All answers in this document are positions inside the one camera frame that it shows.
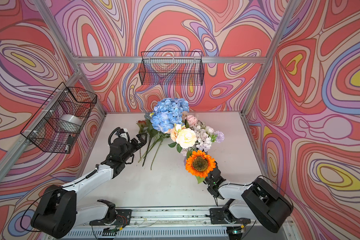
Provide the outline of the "blue hydrangea flower stem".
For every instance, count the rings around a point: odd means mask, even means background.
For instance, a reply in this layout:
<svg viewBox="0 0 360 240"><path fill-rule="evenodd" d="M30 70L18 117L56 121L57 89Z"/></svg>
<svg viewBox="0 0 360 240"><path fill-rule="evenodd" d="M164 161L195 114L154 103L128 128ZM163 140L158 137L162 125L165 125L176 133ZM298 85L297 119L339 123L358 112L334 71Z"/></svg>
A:
<svg viewBox="0 0 360 240"><path fill-rule="evenodd" d="M169 133L176 124L183 121L183 112L189 111L189 103L181 98L166 98L154 106L150 114L153 129L162 133Z"/></svg>

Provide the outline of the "cream peach rose bunch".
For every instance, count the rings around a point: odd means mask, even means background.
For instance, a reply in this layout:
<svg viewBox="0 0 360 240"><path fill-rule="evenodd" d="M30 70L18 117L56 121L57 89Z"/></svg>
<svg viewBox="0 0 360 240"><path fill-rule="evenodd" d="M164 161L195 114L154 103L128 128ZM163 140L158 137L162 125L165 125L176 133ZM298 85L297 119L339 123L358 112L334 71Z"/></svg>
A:
<svg viewBox="0 0 360 240"><path fill-rule="evenodd" d="M175 124L175 127L170 130L169 134L173 142L168 144L168 146L176 148L179 153L193 147L197 142L195 131L180 124Z"/></svg>

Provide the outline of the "pink peony flower stem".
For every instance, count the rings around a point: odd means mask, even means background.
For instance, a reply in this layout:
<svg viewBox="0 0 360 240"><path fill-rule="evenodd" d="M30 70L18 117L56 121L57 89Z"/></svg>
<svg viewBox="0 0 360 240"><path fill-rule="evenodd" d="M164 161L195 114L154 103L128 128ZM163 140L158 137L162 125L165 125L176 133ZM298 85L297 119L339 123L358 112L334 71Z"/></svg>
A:
<svg viewBox="0 0 360 240"><path fill-rule="evenodd" d="M188 123L189 127L194 127L199 122L198 118L193 116L193 115L186 116L186 120L187 120L187 123Z"/></svg>

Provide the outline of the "orange flower green leaves stem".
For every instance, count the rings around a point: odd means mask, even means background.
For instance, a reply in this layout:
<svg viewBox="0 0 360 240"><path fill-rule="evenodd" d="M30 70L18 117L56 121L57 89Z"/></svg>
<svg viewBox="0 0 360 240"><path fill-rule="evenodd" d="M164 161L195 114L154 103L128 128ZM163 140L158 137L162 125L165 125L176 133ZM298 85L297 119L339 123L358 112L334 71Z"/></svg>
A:
<svg viewBox="0 0 360 240"><path fill-rule="evenodd" d="M196 177L198 184L202 183L208 177L208 174L216 168L216 160L206 152L197 150L187 153L185 169Z"/></svg>

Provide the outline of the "pastel mixed flower bouquet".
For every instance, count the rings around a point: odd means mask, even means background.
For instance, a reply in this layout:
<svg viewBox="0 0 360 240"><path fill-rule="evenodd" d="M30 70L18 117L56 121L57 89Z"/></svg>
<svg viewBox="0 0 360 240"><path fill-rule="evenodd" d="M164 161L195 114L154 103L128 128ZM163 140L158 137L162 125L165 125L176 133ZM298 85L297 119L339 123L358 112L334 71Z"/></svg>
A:
<svg viewBox="0 0 360 240"><path fill-rule="evenodd" d="M225 135L221 131L216 131L212 127L198 122L193 131L196 133L195 148L203 152L208 152L213 143L222 143L225 140Z"/></svg>

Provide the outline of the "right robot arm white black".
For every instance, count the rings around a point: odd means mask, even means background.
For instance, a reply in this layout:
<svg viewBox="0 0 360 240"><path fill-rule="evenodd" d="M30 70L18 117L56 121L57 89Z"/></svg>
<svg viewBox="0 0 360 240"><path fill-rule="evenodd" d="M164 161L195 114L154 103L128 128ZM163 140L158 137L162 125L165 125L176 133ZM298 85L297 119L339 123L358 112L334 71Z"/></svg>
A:
<svg viewBox="0 0 360 240"><path fill-rule="evenodd" d="M277 233L293 212L294 206L266 180L259 176L251 183L232 183L221 176L219 168L208 174L203 183L215 200L227 202L211 208L209 218L213 225L248 224L258 221L265 229Z"/></svg>

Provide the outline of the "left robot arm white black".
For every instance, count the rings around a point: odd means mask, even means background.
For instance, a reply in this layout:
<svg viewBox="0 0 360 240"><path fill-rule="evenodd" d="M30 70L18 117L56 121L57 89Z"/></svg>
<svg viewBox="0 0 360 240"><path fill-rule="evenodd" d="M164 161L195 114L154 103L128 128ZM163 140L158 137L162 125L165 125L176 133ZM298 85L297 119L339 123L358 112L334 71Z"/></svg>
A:
<svg viewBox="0 0 360 240"><path fill-rule="evenodd" d="M116 205L107 200L78 205L86 195L117 177L126 165L134 161L135 153L147 143L146 133L130 138L126 129L117 127L108 138L110 152L106 159L88 174L62 186L52 185L37 199L39 203L30 225L56 239L66 236L71 229L95 222L113 225L120 217Z"/></svg>

